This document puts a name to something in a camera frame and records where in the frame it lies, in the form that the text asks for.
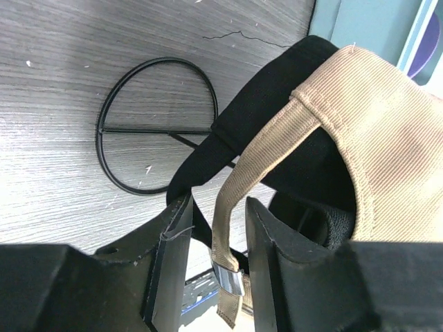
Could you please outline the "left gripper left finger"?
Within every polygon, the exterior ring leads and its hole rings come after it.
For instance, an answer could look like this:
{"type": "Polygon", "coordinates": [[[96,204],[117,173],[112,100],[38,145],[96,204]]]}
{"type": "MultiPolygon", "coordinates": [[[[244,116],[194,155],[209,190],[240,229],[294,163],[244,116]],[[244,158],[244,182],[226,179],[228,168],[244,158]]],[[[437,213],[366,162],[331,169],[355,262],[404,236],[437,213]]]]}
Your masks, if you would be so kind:
{"type": "Polygon", "coordinates": [[[182,196],[94,255],[3,245],[1,330],[177,331],[192,215],[192,196],[182,196]]]}

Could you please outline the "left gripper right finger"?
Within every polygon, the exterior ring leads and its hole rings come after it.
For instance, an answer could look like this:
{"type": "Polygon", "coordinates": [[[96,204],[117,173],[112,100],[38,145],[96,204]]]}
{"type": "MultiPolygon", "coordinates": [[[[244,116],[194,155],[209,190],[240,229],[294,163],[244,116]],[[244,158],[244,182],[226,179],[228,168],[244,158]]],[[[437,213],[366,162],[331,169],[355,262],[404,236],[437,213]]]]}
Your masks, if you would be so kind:
{"type": "Polygon", "coordinates": [[[442,245],[347,241],[328,250],[246,200],[257,331],[441,331],[442,245]]]}

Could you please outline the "black cap gold logo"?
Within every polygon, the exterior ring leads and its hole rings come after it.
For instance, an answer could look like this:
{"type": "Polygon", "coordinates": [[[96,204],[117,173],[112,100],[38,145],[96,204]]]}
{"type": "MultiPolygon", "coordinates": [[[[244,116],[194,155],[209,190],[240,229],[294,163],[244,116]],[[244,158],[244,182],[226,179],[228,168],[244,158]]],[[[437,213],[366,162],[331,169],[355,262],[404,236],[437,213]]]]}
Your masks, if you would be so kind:
{"type": "MultiPolygon", "coordinates": [[[[330,41],[310,35],[260,69],[178,168],[167,202],[207,183],[239,158],[263,129],[275,131],[291,92],[336,50],[330,41]]],[[[262,182],[275,191],[270,211],[308,239],[333,250],[352,236],[354,186],[335,142],[324,129],[310,133],[262,182]]]]}

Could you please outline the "tan cap black logo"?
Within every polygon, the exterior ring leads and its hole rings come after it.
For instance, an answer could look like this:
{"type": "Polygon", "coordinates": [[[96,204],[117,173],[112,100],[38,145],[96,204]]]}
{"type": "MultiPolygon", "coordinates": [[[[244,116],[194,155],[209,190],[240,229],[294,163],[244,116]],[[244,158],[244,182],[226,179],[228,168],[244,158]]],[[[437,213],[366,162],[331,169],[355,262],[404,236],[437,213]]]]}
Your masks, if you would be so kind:
{"type": "Polygon", "coordinates": [[[442,240],[442,101],[395,66],[357,46],[335,52],[291,92],[275,131],[263,129],[221,187],[213,217],[213,266],[222,286],[218,315],[235,326],[250,282],[230,252],[238,202],[317,128],[342,156],[356,194],[357,241],[442,240]]]}

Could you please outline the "teal plastic bin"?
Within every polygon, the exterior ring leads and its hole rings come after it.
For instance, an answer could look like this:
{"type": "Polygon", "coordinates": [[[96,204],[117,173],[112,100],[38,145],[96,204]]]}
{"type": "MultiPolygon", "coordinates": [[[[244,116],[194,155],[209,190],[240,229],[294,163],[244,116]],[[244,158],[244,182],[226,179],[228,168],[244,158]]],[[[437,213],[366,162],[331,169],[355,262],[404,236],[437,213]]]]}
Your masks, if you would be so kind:
{"type": "Polygon", "coordinates": [[[309,34],[339,48],[366,48],[408,75],[431,15],[440,21],[440,38],[416,83],[439,91],[442,81],[441,1],[316,1],[309,34]]]}

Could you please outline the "purple cap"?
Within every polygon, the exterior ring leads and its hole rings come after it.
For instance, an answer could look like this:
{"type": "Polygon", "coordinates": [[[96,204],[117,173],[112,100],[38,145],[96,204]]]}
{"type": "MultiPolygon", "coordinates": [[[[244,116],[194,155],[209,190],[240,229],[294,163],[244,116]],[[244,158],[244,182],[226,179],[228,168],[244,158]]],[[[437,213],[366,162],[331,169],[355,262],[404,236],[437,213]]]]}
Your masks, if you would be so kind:
{"type": "Polygon", "coordinates": [[[408,77],[414,78],[431,59],[437,48],[440,38],[440,21],[435,12],[431,15],[422,40],[415,53],[413,62],[408,71],[408,77]]]}

